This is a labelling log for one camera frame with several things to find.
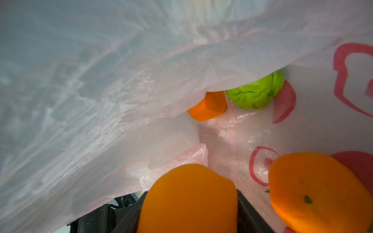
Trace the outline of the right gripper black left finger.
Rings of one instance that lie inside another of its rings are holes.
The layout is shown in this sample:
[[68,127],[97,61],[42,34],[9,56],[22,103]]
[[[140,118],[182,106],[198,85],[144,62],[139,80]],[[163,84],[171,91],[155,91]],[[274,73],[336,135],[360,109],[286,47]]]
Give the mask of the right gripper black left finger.
[[136,233],[139,217],[147,191],[141,192],[137,197],[135,193],[115,198],[119,207],[114,209],[115,227],[112,233]]

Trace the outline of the small green lime fruit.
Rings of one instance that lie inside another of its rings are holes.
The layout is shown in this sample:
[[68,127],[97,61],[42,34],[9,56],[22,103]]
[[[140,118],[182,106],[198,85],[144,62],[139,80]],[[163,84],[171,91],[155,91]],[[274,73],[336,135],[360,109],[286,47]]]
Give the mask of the small green lime fruit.
[[258,110],[268,104],[278,95],[285,83],[285,75],[282,70],[234,89],[226,90],[229,100],[244,110]]

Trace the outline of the pink plastic bag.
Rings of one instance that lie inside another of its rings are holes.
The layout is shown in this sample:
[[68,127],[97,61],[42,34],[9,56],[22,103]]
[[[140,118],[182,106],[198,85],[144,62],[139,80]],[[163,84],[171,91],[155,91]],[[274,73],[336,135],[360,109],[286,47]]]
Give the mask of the pink plastic bag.
[[[267,107],[226,90],[282,70]],[[227,110],[188,110],[223,91]],[[54,233],[207,165],[277,233],[268,163],[357,157],[372,188],[372,1],[1,1],[1,232]]]

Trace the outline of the orange fruit in bag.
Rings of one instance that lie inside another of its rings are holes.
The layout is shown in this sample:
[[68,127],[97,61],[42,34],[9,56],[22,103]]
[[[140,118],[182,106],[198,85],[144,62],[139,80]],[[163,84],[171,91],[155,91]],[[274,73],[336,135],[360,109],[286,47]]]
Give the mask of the orange fruit in bag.
[[196,121],[204,122],[223,115],[226,110],[225,94],[218,91],[207,92],[205,98],[187,112]]

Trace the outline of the orange tangerine fruit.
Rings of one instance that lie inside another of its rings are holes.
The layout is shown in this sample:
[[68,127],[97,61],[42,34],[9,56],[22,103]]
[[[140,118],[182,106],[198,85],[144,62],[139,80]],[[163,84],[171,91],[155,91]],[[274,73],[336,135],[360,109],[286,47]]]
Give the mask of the orange tangerine fruit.
[[197,164],[182,165],[160,177],[146,194],[139,233],[235,233],[235,184]]

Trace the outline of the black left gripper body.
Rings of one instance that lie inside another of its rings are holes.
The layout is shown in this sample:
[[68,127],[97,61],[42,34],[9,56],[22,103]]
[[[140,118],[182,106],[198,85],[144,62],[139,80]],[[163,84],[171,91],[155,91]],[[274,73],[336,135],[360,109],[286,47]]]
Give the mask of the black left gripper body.
[[71,233],[111,233],[139,200],[135,194],[112,199],[70,223]]

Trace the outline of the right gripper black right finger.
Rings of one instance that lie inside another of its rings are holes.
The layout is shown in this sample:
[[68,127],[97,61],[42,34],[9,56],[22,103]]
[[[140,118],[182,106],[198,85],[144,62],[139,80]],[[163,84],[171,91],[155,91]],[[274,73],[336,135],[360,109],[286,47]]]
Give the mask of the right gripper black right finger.
[[238,193],[237,233],[275,233],[241,191]]

